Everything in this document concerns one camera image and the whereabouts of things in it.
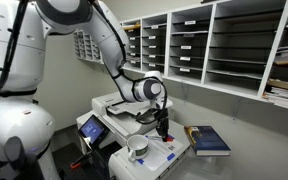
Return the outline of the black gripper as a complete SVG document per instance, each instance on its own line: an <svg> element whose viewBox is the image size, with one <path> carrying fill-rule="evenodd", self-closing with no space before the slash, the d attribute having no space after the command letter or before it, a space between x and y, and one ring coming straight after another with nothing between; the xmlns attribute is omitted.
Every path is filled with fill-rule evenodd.
<svg viewBox="0 0 288 180"><path fill-rule="evenodd" d="M162 109L158 111L156 116L158 125L156 127L158 134L162 137L163 142L167 142L168 138L168 110Z"/></svg>

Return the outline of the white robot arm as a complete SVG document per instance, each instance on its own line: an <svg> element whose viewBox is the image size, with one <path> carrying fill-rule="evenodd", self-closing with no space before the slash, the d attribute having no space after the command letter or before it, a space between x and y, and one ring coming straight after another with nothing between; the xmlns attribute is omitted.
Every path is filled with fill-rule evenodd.
<svg viewBox="0 0 288 180"><path fill-rule="evenodd" d="M125 75L128 38L102 0L0 0L0 180L59 180L49 148L55 117L33 99L51 71L68 69L49 49L49 38L77 30L99 48L124 101L148 101L165 112L167 91L158 72L138 80Z"/></svg>

